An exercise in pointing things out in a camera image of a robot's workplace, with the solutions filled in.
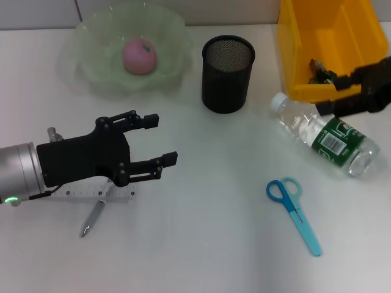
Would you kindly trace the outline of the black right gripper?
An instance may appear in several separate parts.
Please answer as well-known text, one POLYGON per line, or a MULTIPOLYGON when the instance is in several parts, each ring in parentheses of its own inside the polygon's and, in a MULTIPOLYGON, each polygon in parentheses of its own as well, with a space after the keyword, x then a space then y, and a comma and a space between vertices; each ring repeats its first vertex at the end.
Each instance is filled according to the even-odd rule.
POLYGON ((358 67, 350 75, 333 78, 337 91, 349 89, 352 85, 362 85, 363 95, 352 95, 335 101, 316 103, 321 116, 345 117, 362 112, 376 113, 390 104, 390 57, 370 66, 358 67))

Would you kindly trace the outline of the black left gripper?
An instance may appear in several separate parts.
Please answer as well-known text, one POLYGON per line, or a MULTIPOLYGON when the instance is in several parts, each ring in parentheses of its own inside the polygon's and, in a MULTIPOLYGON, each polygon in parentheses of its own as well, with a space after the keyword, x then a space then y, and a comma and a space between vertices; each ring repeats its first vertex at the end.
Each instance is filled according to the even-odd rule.
POLYGON ((116 186, 158 180, 164 168, 176 165, 176 151, 154 159, 131 162, 124 131, 156 128, 158 114, 141 117, 135 110, 101 117, 87 135, 37 145, 46 187, 55 187, 94 176, 109 178, 116 186))

